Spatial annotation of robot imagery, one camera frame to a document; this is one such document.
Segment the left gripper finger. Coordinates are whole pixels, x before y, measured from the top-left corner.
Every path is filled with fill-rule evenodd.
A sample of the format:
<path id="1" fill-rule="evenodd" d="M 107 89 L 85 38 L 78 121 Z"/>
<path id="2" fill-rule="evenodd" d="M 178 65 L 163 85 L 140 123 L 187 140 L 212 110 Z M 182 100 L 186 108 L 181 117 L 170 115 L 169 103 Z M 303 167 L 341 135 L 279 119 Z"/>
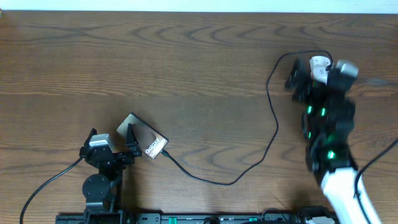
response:
<path id="1" fill-rule="evenodd" d="M 80 148 L 79 152 L 80 157 L 86 157 L 87 154 L 91 151 L 90 140 L 94 135 L 97 135 L 97 130 L 95 128 L 92 128 L 89 133 L 89 136 L 87 137 L 86 141 L 83 143 L 82 147 Z"/>
<path id="2" fill-rule="evenodd" d="M 141 147 L 134 135 L 134 130 L 131 123 L 127 125 L 126 146 L 133 157 L 142 156 Z"/>

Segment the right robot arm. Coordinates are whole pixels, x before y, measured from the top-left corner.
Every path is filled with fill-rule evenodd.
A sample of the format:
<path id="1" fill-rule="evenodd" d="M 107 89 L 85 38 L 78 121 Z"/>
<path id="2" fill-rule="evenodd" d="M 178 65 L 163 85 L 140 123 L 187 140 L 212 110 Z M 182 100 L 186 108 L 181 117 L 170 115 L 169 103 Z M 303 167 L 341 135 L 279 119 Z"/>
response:
<path id="1" fill-rule="evenodd" d="M 285 88 L 305 107 L 302 132 L 308 142 L 306 163 L 340 223 L 380 223 L 348 144 L 356 106 L 346 97 L 358 79 L 358 67 L 314 56 L 296 59 Z"/>

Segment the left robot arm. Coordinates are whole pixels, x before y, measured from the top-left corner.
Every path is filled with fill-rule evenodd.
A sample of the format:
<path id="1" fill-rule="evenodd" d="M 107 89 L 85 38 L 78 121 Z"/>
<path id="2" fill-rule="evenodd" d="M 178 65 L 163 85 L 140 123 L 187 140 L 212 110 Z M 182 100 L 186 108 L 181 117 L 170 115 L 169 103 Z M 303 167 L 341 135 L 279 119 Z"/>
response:
<path id="1" fill-rule="evenodd" d="M 98 169 L 83 183 L 86 198 L 84 223 L 135 223 L 134 215 L 121 206 L 123 171 L 142 155 L 134 136 L 132 125 L 127 126 L 125 152 L 114 152 L 108 134 L 98 134 L 92 129 L 80 149 L 79 156 Z"/>

